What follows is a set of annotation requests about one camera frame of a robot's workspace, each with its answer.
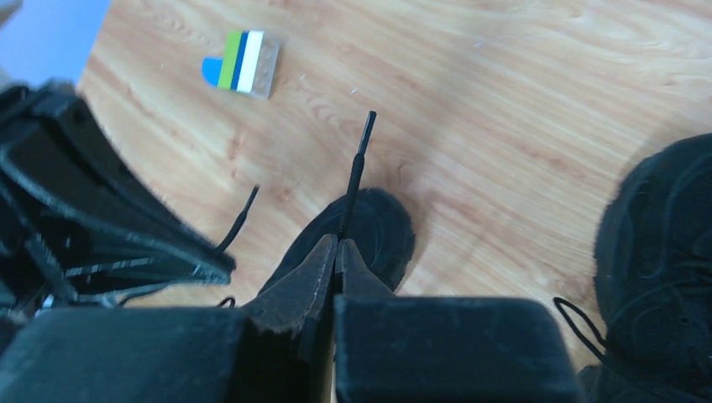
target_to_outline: wood grain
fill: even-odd
[[[285,40],[267,102],[202,79],[232,29]],[[595,315],[602,209],[643,156],[710,131],[710,57],[705,0],[122,0],[80,88],[130,167],[210,239],[262,185],[229,287],[138,305],[251,299],[344,192],[374,109],[363,185],[395,193],[418,237],[401,295],[564,296]],[[577,367],[594,362],[563,334]]]

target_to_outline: green stripe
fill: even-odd
[[[222,66],[220,66],[220,77],[217,79],[217,87],[230,89],[235,74],[235,64],[238,62],[238,52],[240,51],[240,40],[243,33],[234,31],[228,34],[228,42],[225,44],[225,53],[222,55]]]

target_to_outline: white stripe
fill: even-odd
[[[254,73],[257,71],[257,59],[259,50],[262,48],[263,31],[249,31],[247,42],[245,43],[245,55],[243,65],[240,67],[240,79],[238,80],[239,92],[251,92],[254,84]]]

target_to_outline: shoe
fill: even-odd
[[[298,266],[322,236],[338,233],[344,204],[342,196],[304,228],[258,295]],[[395,290],[415,248],[411,217],[401,203],[381,189],[359,190],[346,238],[356,243],[366,266],[389,289]]]
[[[663,390],[661,401],[712,401],[712,133],[670,145],[623,180],[594,257],[610,362]],[[655,401],[606,367],[581,379],[591,402]]]

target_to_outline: dark blue stripe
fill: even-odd
[[[230,88],[238,89],[238,81],[240,81],[240,71],[243,68],[244,48],[247,47],[247,35],[249,31],[243,31],[243,36],[240,37],[240,49],[238,50],[238,61],[235,63],[235,74],[233,74],[233,82],[230,83]]]

